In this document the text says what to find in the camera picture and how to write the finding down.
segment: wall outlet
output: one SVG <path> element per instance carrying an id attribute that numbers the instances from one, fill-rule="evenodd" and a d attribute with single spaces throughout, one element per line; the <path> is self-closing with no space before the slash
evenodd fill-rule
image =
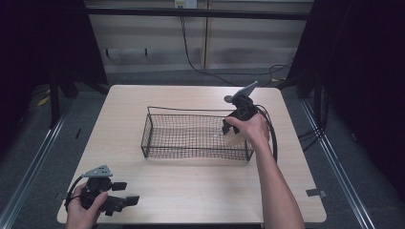
<path id="1" fill-rule="evenodd" d="M 197 0 L 185 0 L 185 7 L 187 9 L 196 9 L 197 8 Z"/>
<path id="2" fill-rule="evenodd" d="M 176 9 L 183 9 L 186 8 L 185 0 L 175 0 L 175 8 Z"/>

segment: light wood tabletop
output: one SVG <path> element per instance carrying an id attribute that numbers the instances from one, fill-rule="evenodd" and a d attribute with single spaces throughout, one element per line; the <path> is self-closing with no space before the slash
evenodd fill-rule
<path id="1" fill-rule="evenodd" d="M 148 106 L 197 110 L 234 110 L 224 102 L 241 88 L 196 86 L 113 86 L 75 171 L 81 174 L 106 164 L 113 182 L 127 182 L 125 191 L 109 195 L 140 196 L 99 223 L 263 223 L 260 183 L 253 155 L 250 161 L 222 158 L 145 158 L 140 148 Z M 321 199 L 309 198 L 315 184 L 279 90 L 257 88 L 250 95 L 271 117 L 278 143 L 278 165 L 294 194 L 305 223 L 326 219 Z M 66 222 L 62 204 L 57 219 Z"/>

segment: black wire mesh basket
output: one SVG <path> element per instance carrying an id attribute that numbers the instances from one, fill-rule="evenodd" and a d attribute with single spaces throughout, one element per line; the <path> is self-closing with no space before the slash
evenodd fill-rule
<path id="1" fill-rule="evenodd" d="M 164 111 L 170 111 L 170 114 L 163 114 Z M 141 142 L 143 155 L 155 158 L 217 157 L 250 160 L 253 148 L 248 141 L 234 146 L 224 144 L 224 116 L 195 114 L 199 111 L 205 114 L 219 112 L 148 107 Z"/>

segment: forearm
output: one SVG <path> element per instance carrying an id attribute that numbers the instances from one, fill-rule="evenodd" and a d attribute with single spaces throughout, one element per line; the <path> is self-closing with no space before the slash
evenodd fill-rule
<path id="1" fill-rule="evenodd" d="M 268 228 L 305 228 L 298 204 L 289 190 L 266 141 L 253 143 L 262 191 L 263 217 Z"/>

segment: person's left hand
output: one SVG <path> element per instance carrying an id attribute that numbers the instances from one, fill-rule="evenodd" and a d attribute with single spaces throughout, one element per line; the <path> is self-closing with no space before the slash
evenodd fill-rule
<path id="1" fill-rule="evenodd" d="M 105 202 L 108 197 L 107 192 L 100 193 L 92 206 L 86 210 L 81 206 L 80 195 L 81 190 L 86 186 L 86 183 L 82 183 L 75 187 L 73 198 L 68 206 L 68 219 L 66 222 L 66 228 L 74 229 L 91 229 L 96 225 L 97 219 L 100 216 L 99 208 Z"/>

